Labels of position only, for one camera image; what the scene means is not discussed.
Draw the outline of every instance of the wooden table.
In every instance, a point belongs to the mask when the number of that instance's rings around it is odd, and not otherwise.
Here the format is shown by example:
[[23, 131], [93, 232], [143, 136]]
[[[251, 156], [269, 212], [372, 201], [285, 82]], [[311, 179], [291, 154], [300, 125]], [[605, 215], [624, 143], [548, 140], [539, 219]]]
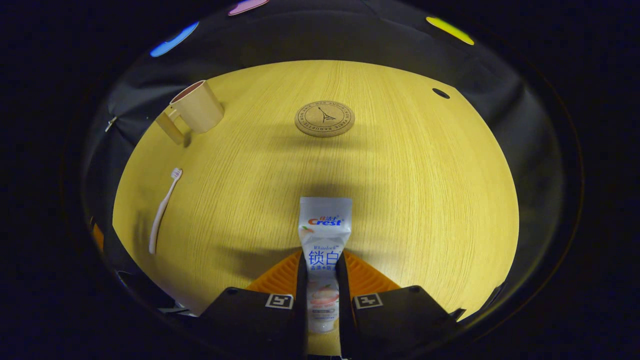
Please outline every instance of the wooden table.
[[[491, 131], [455, 88], [329, 60], [252, 67], [209, 84], [223, 120], [187, 133], [184, 145], [152, 124], [113, 212], [131, 257], [177, 301], [202, 312], [298, 249], [301, 196], [352, 198], [347, 248], [400, 286], [421, 285], [447, 311], [472, 314], [504, 281], [518, 239], [515, 187]], [[353, 128], [332, 138], [298, 130], [296, 112], [320, 100], [349, 106]], [[175, 167], [184, 175], [151, 255], [151, 224]], [[338, 354], [337, 336], [312, 336], [310, 353]]]

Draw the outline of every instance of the black fabric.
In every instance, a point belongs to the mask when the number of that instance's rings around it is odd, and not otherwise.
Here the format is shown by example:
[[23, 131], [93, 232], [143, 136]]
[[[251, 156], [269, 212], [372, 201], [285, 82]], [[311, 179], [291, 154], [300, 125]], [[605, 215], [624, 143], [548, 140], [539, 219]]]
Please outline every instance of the black fabric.
[[175, 306], [175, 301], [148, 277], [130, 274], [125, 271], [117, 271], [116, 273], [122, 284], [137, 296], [142, 296], [142, 301], [149, 306], [158, 309], [168, 309]]
[[[395, 1], [278, 0], [237, 17], [224, 11], [202, 19], [168, 53], [143, 54], [98, 110], [84, 169], [88, 211], [100, 227], [111, 228], [115, 193], [135, 144], [193, 82], [280, 61], [375, 63], [456, 87], [493, 131], [520, 207], [516, 258], [500, 294], [508, 296], [544, 255], [556, 229], [565, 186], [557, 135], [534, 90], [512, 67], [482, 44], [469, 46], [434, 28], [425, 21], [430, 15]], [[105, 134], [114, 116], [118, 120]], [[115, 232], [107, 231], [110, 261], [131, 268], [118, 244]]]

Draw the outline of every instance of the eiffel tower logo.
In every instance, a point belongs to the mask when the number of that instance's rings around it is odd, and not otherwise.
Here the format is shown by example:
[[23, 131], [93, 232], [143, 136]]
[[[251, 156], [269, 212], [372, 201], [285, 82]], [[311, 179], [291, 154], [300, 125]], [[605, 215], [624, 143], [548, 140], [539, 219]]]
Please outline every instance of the eiffel tower logo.
[[322, 111], [322, 109], [320, 109], [320, 111], [321, 111], [321, 112], [322, 112], [322, 114], [323, 114], [323, 117], [322, 117], [322, 123], [323, 123], [323, 124], [324, 124], [324, 121], [325, 121], [325, 120], [335, 120], [335, 117], [332, 117], [332, 116], [327, 115], [324, 111]]

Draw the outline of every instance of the orange gripper pad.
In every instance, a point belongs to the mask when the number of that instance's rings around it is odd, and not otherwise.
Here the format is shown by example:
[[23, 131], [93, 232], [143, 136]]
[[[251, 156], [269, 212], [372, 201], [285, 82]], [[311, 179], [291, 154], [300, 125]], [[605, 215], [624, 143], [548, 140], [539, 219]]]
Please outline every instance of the orange gripper pad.
[[351, 300], [353, 300], [355, 296], [381, 293], [383, 291], [400, 288], [400, 286], [377, 271], [363, 259], [360, 259], [348, 251], [344, 251], [343, 253], [347, 263]]
[[253, 281], [247, 290], [270, 294], [291, 294], [296, 298], [298, 264], [302, 251], [287, 256]]

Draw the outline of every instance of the white toothbrush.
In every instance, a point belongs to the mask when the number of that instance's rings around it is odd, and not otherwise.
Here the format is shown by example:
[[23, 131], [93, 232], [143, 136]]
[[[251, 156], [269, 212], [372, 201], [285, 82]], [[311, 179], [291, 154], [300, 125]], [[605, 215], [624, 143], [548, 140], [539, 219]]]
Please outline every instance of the white toothbrush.
[[164, 197], [164, 200], [162, 200], [162, 202], [160, 203], [160, 206], [158, 206], [158, 212], [156, 214], [156, 219], [154, 220], [154, 225], [151, 227], [151, 237], [149, 239], [149, 253], [150, 254], [155, 254], [156, 253], [156, 241], [157, 241], [157, 238], [158, 238], [158, 229], [160, 228], [160, 220], [162, 219], [162, 215], [164, 214], [164, 210], [166, 209], [166, 205], [169, 203], [169, 198], [171, 197], [171, 193], [173, 192], [173, 188], [175, 188], [175, 183], [177, 183], [178, 180], [180, 180], [181, 176], [182, 176], [182, 169], [180, 169], [180, 168], [175, 168], [171, 172], [171, 177], [173, 178], [173, 184], [171, 184], [171, 187], [169, 188], [169, 192]]

